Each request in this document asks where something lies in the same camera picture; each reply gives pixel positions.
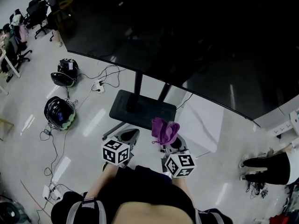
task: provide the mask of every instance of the black stand base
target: black stand base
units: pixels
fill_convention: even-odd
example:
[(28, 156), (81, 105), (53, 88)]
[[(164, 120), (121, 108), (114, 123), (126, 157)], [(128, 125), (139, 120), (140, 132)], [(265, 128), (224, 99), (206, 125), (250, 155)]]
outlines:
[[(142, 77), (143, 77), (143, 74), (140, 73), (140, 72), (136, 72), (135, 74), (135, 85), (134, 85), (134, 94), (131, 94), (129, 99), (128, 99), (128, 102), (127, 102), (127, 105), (126, 105), (126, 112), (129, 112), (131, 114), (135, 113), (136, 111), (136, 114), (138, 113), (137, 112), (137, 105), (139, 103), (142, 103), (142, 100), (143, 98), (142, 97), (139, 97), (139, 96), (136, 96), (136, 95), (140, 95), (140, 91), (141, 91), (141, 85), (142, 85)], [(164, 85), (161, 93), (160, 93), (160, 96), (158, 98), (158, 101), (161, 101), (163, 102), (168, 94), (168, 91), (169, 89), (171, 88), (171, 85), (170, 84), (166, 84)], [(116, 130), (118, 130), (119, 128), (121, 128), (122, 126), (124, 126), (126, 124), (126, 122), (121, 122), (120, 124), (118, 124), (117, 126), (113, 127), (112, 129), (110, 129), (108, 132), (106, 132), (105, 134), (103, 134), (103, 138), (102, 140), (106, 140), (107, 137), (112, 134), (113, 132), (115, 132)], [(149, 128), (148, 126), (143, 126), (143, 125), (140, 125), (140, 127), (143, 127), (143, 128)]]

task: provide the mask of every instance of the person's leg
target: person's leg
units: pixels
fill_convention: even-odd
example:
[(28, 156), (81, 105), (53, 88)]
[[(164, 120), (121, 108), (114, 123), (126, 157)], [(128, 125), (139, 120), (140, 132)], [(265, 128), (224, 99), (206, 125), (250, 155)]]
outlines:
[(101, 173), (100, 177), (97, 179), (97, 181), (93, 184), (93, 186), (88, 190), (86, 194), (86, 198), (93, 198), (97, 197), (99, 194), (99, 191), (110, 181), (112, 181), (117, 172), (119, 167), (113, 164), (107, 164), (104, 171)]
[(6, 73), (5, 77), (6, 77), (6, 82), (9, 82), (10, 79), (14, 76), (13, 74), (10, 74), (9, 69), (7, 67), (8, 63), (7, 61), (4, 59), (1, 63), (1, 69), (3, 73)]
[(245, 175), (245, 180), (249, 182), (269, 183), (267, 171), (263, 173)]
[(194, 201), (193, 198), (191, 196), (191, 193), (189, 192), (189, 189), (187, 187), (187, 183), (184, 177), (176, 177), (172, 179), (172, 184), (179, 187), (180, 189), (182, 189), (187, 195), (188, 197), (191, 199), (193, 206), (194, 206)]
[(58, 30), (52, 30), (53, 35), (54, 35), (54, 40), (57, 42), (58, 46), (61, 47), (62, 46), (62, 42), (60, 40), (60, 35)]
[(270, 158), (253, 158), (247, 159), (243, 164), (247, 167), (263, 168), (268, 167)]

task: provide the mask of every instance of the white box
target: white box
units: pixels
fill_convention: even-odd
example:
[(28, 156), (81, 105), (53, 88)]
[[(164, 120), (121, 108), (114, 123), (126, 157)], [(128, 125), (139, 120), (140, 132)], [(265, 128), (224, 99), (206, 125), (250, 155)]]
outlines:
[(165, 166), (173, 177), (186, 177), (196, 168), (196, 162), (192, 154), (171, 154)]
[(102, 159), (114, 165), (120, 165), (129, 159), (130, 145), (106, 139), (101, 145)]

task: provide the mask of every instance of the monitor stand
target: monitor stand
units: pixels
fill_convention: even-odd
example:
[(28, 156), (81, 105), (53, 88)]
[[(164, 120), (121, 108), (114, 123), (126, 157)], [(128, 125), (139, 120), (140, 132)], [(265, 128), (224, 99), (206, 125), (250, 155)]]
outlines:
[[(125, 105), (125, 108), (122, 109), (122, 111), (123, 111), (122, 114), (124, 114), (124, 113), (126, 113), (126, 114), (129, 114), (129, 113), (135, 114), (134, 117), (137, 118), (137, 121), (135, 123), (130, 122), (130, 124), (133, 124), (133, 125), (136, 125), (136, 126), (140, 126), (140, 127), (146, 128), (146, 129), (151, 129), (151, 127), (149, 127), (149, 123), (148, 122), (146, 122), (146, 124), (140, 124), (140, 125), (138, 124), (138, 117), (142, 117), (142, 113), (138, 112), (138, 114), (137, 114), (136, 111), (137, 111), (137, 107), (140, 105), (140, 103), (142, 103), (143, 109), (144, 109), (144, 116), (147, 114), (147, 112), (146, 112), (147, 108), (148, 109), (152, 109), (153, 107), (156, 107), (156, 113), (161, 113), (161, 109), (164, 108), (164, 109), (166, 109), (166, 110), (169, 111), (168, 115), (165, 117), (166, 118), (165, 120), (167, 121), (167, 119), (173, 119), (172, 121), (174, 121), (176, 107), (174, 105), (170, 105), (170, 104), (167, 104), (167, 103), (163, 102), (165, 100), (165, 98), (166, 98), (166, 95), (168, 94), (168, 91), (171, 88), (171, 85), (165, 83), (165, 85), (164, 85), (164, 87), (163, 87), (163, 89), (162, 89), (162, 91), (161, 91), (161, 93), (159, 95), (158, 100), (150, 99), (150, 98), (143, 97), (143, 96), (140, 95), (140, 90), (141, 90), (141, 85), (142, 85), (142, 77), (143, 77), (142, 73), (140, 73), (140, 72), (136, 72), (135, 73), (134, 93), (131, 93), (131, 95), (128, 97), (128, 101), (127, 101), (127, 103)], [(117, 108), (116, 101), (119, 98), (118, 96), (119, 96), (119, 94), (115, 98), (114, 105), (112, 106), (109, 115), (112, 118), (114, 118), (114, 119), (120, 120), (118, 117), (115, 117), (116, 115), (114, 116), (114, 114), (113, 115), (111, 114), (112, 111), (114, 110), (114, 106), (115, 106), (115, 108)], [(115, 126), (112, 129), (110, 129), (108, 132), (106, 132), (105, 134), (103, 134), (102, 140), (103, 141), (106, 140), (107, 136), (109, 136), (110, 134), (112, 134), (113, 132), (115, 132), (116, 130), (118, 130), (119, 128), (121, 128), (122, 126), (124, 126), (125, 124), (126, 124), (126, 122), (121, 122), (117, 126)]]

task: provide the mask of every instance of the office chair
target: office chair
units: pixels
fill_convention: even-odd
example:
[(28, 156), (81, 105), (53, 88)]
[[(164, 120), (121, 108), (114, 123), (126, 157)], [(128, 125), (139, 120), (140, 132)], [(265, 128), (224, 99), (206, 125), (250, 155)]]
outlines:
[(54, 37), (54, 35), (53, 35), (53, 32), (52, 32), (52, 36), (50, 37), (50, 42), (53, 41), (53, 37)]
[(28, 8), (26, 11), (29, 14), (29, 17), (26, 20), (27, 23), (29, 23), (26, 27), (27, 28), (33, 28), (36, 25), (40, 25), (41, 28), (37, 30), (36, 35), (34, 36), (35, 39), (37, 39), (37, 35), (43, 31), (45, 35), (47, 34), (45, 29), (48, 28), (47, 25), (43, 26), (44, 20), (47, 18), (47, 9), (48, 6), (43, 0), (32, 0), (29, 3)]
[(24, 46), (27, 42), (23, 42), (22, 44), (18, 45), (17, 41), (15, 40), (15, 36), (12, 36), (9, 39), (9, 42), (11, 42), (12, 46), (14, 47), (15, 57), (12, 59), (12, 63), (13, 63), (13, 66), (18, 64), (16, 69), (19, 69), (19, 67), (21, 66), (21, 64), (24, 60), (27, 60), (28, 62), (30, 62), (30, 59), (25, 57), (25, 55), (27, 55), (29, 52), (32, 53), (32, 50), (27, 51), (23, 55), (21, 54), (22, 46)]

